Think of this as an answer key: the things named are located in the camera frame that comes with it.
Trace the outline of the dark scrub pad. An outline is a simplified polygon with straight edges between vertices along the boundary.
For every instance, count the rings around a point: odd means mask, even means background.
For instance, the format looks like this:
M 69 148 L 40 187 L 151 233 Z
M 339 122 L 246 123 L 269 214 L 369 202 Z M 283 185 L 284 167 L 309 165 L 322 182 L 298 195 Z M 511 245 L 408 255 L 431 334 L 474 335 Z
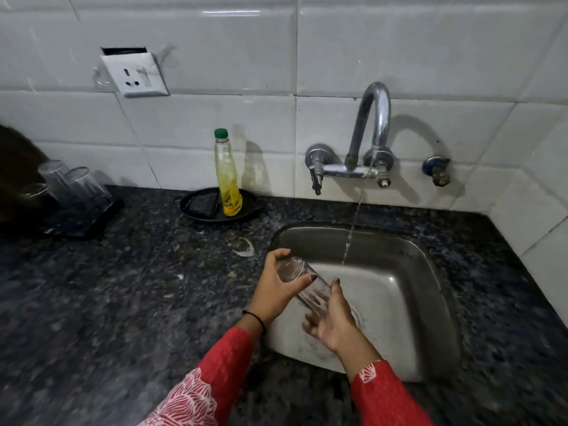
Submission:
M 218 208 L 219 193 L 203 193 L 193 196 L 186 205 L 188 214 L 204 220 L 212 220 Z

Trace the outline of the black wrist band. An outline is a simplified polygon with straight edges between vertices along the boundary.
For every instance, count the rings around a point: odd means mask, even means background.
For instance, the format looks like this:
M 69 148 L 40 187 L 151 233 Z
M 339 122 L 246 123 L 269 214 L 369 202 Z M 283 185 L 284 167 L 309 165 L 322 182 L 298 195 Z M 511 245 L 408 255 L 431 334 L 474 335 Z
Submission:
M 256 321 L 259 323 L 259 326 L 260 326 L 261 329 L 262 329 L 262 330 L 261 330 L 261 336 L 265 336 L 265 335 L 266 335 L 266 333 L 267 333 L 267 327 L 266 327 L 264 321 L 263 321 L 257 314 L 252 313 L 251 311 L 248 311 L 248 310 L 246 310 L 246 309 L 243 309 L 243 310 L 242 310 L 242 315 L 243 315 L 243 316 L 248 315 L 248 316 L 254 317 L 254 318 L 256 319 Z

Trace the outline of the black oval tray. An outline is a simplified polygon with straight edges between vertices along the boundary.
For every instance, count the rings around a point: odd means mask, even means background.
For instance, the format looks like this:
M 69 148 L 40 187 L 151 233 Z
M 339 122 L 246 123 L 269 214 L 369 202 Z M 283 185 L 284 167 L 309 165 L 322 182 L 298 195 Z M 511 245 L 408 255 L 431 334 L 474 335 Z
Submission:
M 219 202 L 218 202 L 217 213 L 212 220 L 199 219 L 197 217 L 188 214 L 188 212 L 186 211 L 186 205 L 193 196 L 203 193 L 216 193 L 216 192 L 219 193 Z M 183 197 L 175 198 L 173 201 L 173 205 L 179 208 L 182 214 L 184 214 L 189 219 L 196 222 L 201 222 L 205 224 L 231 224 L 234 222 L 246 221 L 251 219 L 252 217 L 257 215 L 260 212 L 260 210 L 262 210 L 264 207 L 255 194 L 243 189 L 240 189 L 240 193 L 243 197 L 243 207 L 241 211 L 236 216 L 233 217 L 227 217 L 224 215 L 222 201 L 218 187 L 208 187 L 208 188 L 203 188 L 201 190 L 192 191 Z

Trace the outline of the chrome wall valve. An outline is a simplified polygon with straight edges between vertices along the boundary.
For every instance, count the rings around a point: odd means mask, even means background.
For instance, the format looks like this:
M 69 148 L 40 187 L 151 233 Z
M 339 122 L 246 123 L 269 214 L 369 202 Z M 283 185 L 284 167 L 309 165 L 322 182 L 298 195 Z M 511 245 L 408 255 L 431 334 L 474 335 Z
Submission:
M 451 183 L 449 164 L 451 159 L 444 156 L 432 156 L 422 163 L 422 173 L 432 179 L 436 187 L 445 187 Z

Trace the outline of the person's left forearm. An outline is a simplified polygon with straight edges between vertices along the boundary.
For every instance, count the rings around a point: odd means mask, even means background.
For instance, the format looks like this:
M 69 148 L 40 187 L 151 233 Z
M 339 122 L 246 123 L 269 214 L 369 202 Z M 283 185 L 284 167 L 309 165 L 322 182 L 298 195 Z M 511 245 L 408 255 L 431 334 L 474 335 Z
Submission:
M 242 316 L 138 426 L 224 426 L 261 330 Z

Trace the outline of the stainless steel sink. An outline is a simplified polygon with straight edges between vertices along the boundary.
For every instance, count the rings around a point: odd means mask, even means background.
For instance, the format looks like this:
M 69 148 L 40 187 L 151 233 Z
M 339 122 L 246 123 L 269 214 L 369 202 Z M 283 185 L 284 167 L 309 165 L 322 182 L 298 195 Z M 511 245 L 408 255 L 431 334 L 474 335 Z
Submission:
M 416 238 L 347 226 L 289 225 L 271 249 L 288 248 L 328 283 L 340 279 L 357 326 L 404 382 L 448 380 L 461 340 L 451 301 Z

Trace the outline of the water stream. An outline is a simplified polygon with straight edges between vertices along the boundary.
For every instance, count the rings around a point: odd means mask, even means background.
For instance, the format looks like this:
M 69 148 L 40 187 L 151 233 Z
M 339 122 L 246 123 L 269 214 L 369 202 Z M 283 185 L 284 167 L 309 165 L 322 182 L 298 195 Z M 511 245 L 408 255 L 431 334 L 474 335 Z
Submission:
M 371 152 L 371 154 L 370 154 L 371 157 L 370 157 L 370 161 L 369 161 L 369 166 L 367 167 L 365 177 L 363 178 L 364 182 L 363 182 L 361 190 L 360 190 L 359 201 L 358 201 L 357 208 L 356 208 L 356 211 L 355 211 L 354 216 L 353 216 L 351 228 L 349 230 L 349 235 L 348 235 L 348 238 L 347 238 L 347 241 L 346 241 L 346 244 L 345 244 L 344 256 L 343 256 L 342 262 L 341 262 L 342 266 L 345 265 L 346 260 L 348 258 L 349 250 L 350 250 L 352 239 L 353 239 L 353 232 L 354 232 L 356 222 L 357 222 L 357 219 L 358 219 L 359 210 L 360 210 L 361 204 L 362 204 L 363 199 L 364 199 L 365 189 L 367 187 L 368 180 L 373 177 L 374 161 L 375 161 L 375 158 L 377 156 L 378 150 L 371 149 L 370 152 Z

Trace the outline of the white wall socket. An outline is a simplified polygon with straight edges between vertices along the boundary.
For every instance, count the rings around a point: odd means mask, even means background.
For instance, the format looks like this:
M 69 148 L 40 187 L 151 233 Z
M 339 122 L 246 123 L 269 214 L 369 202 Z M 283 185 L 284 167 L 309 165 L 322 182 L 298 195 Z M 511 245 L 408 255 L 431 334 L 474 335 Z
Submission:
M 125 99 L 170 95 L 156 57 L 146 47 L 101 49 L 102 63 Z

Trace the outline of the chrome wall faucet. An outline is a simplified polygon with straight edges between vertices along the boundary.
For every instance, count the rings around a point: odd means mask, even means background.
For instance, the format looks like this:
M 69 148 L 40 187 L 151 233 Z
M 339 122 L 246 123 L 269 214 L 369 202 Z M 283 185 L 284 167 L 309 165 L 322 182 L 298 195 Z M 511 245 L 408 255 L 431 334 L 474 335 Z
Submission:
M 372 143 L 359 164 L 359 154 L 370 114 L 374 114 Z M 390 170 L 395 156 L 387 146 L 391 121 L 391 98 L 387 86 L 382 82 L 371 83 L 365 90 L 356 116 L 349 150 L 342 163 L 337 155 L 323 143 L 316 143 L 305 153 L 304 162 L 309 170 L 312 189 L 321 195 L 325 177 L 346 179 L 374 178 L 380 188 L 391 185 Z

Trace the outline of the person's right forearm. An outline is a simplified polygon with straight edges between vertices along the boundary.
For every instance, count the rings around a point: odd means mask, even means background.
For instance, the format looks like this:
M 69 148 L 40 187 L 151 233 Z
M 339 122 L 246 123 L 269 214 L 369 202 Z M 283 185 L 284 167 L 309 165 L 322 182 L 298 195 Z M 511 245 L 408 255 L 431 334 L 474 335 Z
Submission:
M 435 426 L 367 338 L 358 330 L 337 343 L 362 426 Z

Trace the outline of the dish soap bottle green cap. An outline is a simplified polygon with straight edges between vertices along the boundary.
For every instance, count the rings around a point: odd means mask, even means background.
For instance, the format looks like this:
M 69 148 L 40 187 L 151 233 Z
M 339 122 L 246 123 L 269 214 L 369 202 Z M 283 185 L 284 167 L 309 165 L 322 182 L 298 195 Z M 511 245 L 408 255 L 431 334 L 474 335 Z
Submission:
M 215 168 L 217 183 L 223 206 L 223 213 L 227 217 L 236 216 L 243 207 L 243 197 L 238 187 L 238 172 L 232 152 L 228 130 L 217 128 L 215 136 Z

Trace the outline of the person's right hand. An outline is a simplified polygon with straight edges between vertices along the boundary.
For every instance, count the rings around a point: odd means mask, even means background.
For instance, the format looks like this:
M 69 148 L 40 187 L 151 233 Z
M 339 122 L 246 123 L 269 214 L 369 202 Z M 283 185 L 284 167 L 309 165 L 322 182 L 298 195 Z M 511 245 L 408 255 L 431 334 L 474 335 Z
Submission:
M 350 350 L 349 347 L 362 336 L 346 299 L 345 307 L 328 307 L 325 317 L 319 317 L 313 311 L 308 312 L 302 327 L 309 336 L 319 340 L 338 357 Z

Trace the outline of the clear drinking glass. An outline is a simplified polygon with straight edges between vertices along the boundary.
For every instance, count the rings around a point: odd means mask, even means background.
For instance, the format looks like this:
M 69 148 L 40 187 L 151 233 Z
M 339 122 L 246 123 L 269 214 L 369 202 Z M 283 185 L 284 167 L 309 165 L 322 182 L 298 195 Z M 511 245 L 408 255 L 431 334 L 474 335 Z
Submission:
M 113 203 L 111 193 L 85 166 L 67 172 L 65 180 L 77 200 L 87 209 L 105 209 Z
M 299 301 L 319 317 L 328 314 L 328 302 L 332 289 L 304 259 L 294 256 L 280 258 L 276 262 L 278 276 L 282 282 L 290 283 L 304 275 L 314 276 L 311 284 L 297 294 Z
M 38 173 L 45 180 L 48 191 L 61 207 L 66 207 L 73 201 L 73 195 L 66 180 L 69 171 L 70 169 L 63 161 L 56 159 L 50 159 L 38 166 Z
M 35 208 L 44 208 L 53 203 L 53 196 L 46 183 L 29 184 L 21 189 L 19 196 Z

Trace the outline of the black rectangular tray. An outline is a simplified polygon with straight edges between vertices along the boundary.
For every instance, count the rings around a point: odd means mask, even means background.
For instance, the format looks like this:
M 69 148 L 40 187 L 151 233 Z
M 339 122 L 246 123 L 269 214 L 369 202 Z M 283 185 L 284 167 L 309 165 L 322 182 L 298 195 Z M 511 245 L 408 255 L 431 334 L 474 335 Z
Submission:
M 104 195 L 75 201 L 66 207 L 45 211 L 36 231 L 43 236 L 88 240 L 99 235 L 123 207 L 123 199 Z

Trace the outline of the person's left hand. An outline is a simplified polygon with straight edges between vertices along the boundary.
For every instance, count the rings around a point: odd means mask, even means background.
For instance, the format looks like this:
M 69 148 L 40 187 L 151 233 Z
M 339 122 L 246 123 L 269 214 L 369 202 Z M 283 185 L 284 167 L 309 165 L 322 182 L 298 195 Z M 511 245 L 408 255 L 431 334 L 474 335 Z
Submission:
M 294 298 L 288 298 L 284 293 L 284 282 L 278 276 L 276 262 L 288 257 L 289 249 L 280 248 L 270 251 L 265 260 L 265 266 L 255 289 L 248 311 L 257 314 L 268 327 L 288 306 Z

